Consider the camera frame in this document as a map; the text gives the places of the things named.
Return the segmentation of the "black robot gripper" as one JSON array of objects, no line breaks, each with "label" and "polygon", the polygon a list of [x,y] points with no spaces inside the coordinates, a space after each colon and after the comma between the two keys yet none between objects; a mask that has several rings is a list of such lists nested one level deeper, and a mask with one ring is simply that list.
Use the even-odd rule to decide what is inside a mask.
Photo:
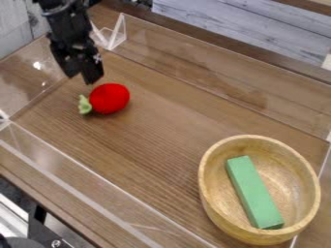
[{"label": "black robot gripper", "polygon": [[32,3],[40,6],[42,16],[48,21],[51,50],[66,76],[72,78],[82,72],[86,84],[90,85],[104,76],[104,65],[90,36],[92,23],[87,1],[32,0]]}]

